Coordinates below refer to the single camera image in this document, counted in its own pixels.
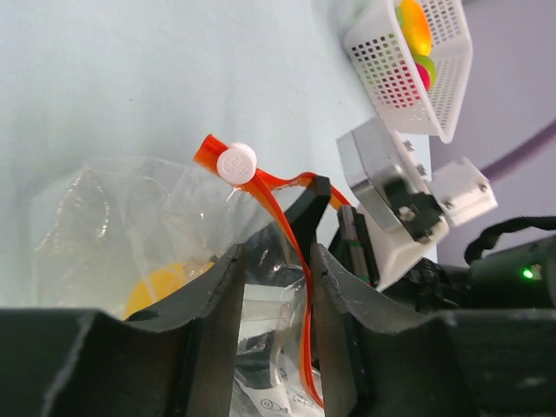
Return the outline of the green fake pear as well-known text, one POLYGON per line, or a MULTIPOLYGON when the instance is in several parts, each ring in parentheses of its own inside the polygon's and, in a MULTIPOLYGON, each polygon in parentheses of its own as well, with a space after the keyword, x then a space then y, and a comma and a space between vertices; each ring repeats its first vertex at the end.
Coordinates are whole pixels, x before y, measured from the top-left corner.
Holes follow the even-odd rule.
POLYGON ((433 60, 423 55, 413 55, 413 60, 425 89, 429 91, 435 85, 437 78, 433 60))

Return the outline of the orange fake mango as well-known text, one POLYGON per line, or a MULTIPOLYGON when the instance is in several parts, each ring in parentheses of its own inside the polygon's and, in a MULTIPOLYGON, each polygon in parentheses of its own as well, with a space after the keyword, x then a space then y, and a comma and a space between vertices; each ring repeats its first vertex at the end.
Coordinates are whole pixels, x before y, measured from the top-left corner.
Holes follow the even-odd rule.
POLYGON ((394 11, 411 53, 417 56, 430 56, 433 47, 432 31, 420 3, 414 0, 403 0, 394 11))

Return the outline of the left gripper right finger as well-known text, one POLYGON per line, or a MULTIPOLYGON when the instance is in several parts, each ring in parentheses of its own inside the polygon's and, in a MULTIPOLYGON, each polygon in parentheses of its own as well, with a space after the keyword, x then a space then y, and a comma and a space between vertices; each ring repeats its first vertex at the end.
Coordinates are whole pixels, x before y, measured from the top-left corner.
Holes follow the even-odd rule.
POLYGON ((311 248, 313 317, 328 416, 552 416, 552 310, 423 315, 311 248))

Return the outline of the red fake apple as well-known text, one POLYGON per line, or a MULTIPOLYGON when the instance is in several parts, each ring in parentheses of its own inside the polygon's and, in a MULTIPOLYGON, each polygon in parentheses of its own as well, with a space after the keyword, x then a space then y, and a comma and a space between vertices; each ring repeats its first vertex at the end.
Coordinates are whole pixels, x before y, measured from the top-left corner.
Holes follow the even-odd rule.
POLYGON ((429 64, 415 63, 416 69, 420 76, 420 80, 426 91, 430 91, 434 86, 435 68, 429 64))

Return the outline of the clear zip top bag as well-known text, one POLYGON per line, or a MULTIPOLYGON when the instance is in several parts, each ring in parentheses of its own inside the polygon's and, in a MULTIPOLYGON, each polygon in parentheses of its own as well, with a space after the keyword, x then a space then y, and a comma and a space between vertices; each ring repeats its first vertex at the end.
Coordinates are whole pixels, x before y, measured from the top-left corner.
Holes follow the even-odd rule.
POLYGON ((36 220, 32 299, 39 307, 101 308, 119 318, 133 287, 173 263, 217 260, 244 244, 249 267, 238 336, 236 414, 249 402, 268 415, 323 415, 304 387, 304 271, 266 209, 200 163, 151 157, 93 158, 32 200, 36 220))

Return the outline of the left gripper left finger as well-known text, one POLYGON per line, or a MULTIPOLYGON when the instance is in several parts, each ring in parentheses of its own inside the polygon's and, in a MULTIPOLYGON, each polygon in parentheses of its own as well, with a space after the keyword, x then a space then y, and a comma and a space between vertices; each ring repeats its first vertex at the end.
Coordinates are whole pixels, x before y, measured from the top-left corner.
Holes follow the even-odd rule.
POLYGON ((1 312, 4 416, 226 416, 246 254, 121 321, 98 309, 1 312))

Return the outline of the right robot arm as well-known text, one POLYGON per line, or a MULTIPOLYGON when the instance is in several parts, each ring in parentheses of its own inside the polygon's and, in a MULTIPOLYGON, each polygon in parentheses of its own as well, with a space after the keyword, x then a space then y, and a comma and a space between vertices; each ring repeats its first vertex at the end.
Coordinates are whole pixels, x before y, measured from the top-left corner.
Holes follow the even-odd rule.
MULTIPOLYGON (((341 194, 328 185, 325 177, 305 173, 296 184, 309 187, 320 184, 324 197, 340 215, 341 225, 331 250, 341 264, 367 285, 375 288, 379 271, 374 250, 368 239, 362 215, 351 208, 341 194)), ((442 309, 523 309, 555 306, 555 237, 528 242, 500 252, 494 248, 504 234, 525 228, 539 228, 550 233, 555 219, 518 217, 485 229, 465 251, 464 268, 439 265, 427 258, 417 261, 383 294, 412 310, 429 314, 442 309)))

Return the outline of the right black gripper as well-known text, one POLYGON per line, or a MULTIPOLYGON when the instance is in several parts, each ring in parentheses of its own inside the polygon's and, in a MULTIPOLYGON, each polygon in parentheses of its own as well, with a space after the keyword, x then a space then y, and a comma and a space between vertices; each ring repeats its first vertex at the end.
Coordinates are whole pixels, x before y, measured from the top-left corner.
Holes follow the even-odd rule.
MULTIPOLYGON (((331 185, 327 177, 318 175, 286 210, 303 261, 310 260, 311 245, 331 200, 331 185)), ((377 287, 380 273, 363 214, 353 206, 343 205, 338 211, 339 227, 328 250, 350 273, 371 287, 377 287)))

